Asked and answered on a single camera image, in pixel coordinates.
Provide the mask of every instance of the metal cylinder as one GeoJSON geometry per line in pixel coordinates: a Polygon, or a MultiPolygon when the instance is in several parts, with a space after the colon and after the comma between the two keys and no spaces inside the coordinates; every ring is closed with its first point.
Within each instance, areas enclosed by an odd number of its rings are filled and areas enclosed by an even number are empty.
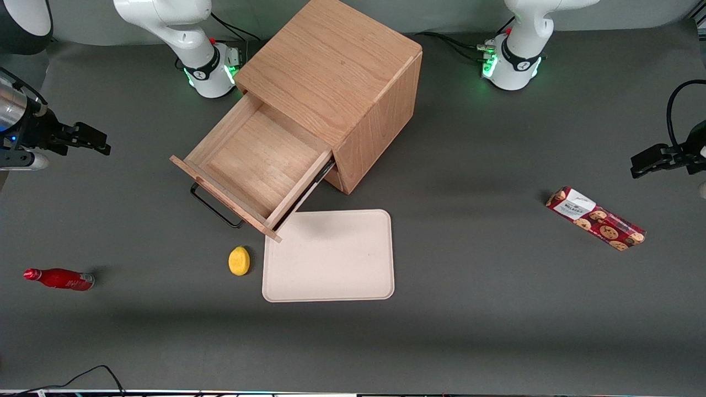
{"type": "Polygon", "coordinates": [[[0,77],[0,132],[20,121],[27,110],[27,96],[0,77]]]}

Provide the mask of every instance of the wooden cabinet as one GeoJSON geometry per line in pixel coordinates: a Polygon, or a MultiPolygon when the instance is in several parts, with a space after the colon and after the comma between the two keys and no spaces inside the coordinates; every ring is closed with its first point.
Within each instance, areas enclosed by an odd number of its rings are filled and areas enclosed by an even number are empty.
{"type": "Polygon", "coordinates": [[[279,241],[329,168],[346,194],[360,183],[412,116],[420,65],[416,42],[337,0],[311,0],[236,74],[243,98],[172,161],[279,241]]]}

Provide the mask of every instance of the bottle cap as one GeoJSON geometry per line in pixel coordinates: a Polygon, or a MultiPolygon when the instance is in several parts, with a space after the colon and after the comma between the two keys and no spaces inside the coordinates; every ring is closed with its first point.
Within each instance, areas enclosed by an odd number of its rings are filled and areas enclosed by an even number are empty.
{"type": "Polygon", "coordinates": [[[38,269],[27,269],[23,275],[27,280],[37,280],[39,277],[42,277],[42,271],[38,269]]]}

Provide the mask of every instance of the drawer handle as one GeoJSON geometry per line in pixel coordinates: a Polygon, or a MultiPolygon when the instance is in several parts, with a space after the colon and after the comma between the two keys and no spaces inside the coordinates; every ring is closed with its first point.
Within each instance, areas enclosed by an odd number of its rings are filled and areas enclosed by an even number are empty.
{"type": "Polygon", "coordinates": [[[240,227],[243,226],[243,223],[244,223],[243,220],[240,220],[240,222],[238,222],[238,224],[235,224],[235,223],[229,221],[228,219],[226,219],[226,217],[224,217],[223,214],[221,214],[220,212],[218,212],[218,211],[217,211],[215,208],[213,208],[209,203],[206,203],[206,202],[203,200],[203,198],[199,197],[198,194],[196,194],[196,189],[198,189],[198,183],[194,182],[193,185],[191,185],[191,190],[190,190],[191,195],[194,196],[194,197],[196,197],[196,200],[199,200],[204,206],[206,206],[206,208],[210,209],[212,213],[218,215],[218,217],[221,218],[221,220],[222,220],[223,222],[226,222],[226,224],[228,224],[228,226],[230,226],[230,227],[232,227],[232,228],[234,228],[234,229],[240,229],[240,227]]]}

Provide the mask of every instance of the open drawer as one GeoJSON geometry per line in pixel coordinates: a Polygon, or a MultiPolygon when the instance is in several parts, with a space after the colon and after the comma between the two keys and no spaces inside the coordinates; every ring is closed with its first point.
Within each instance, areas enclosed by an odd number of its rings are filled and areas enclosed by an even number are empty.
{"type": "Polygon", "coordinates": [[[328,145],[251,93],[184,160],[170,160],[277,242],[277,230],[333,166],[328,145]]]}

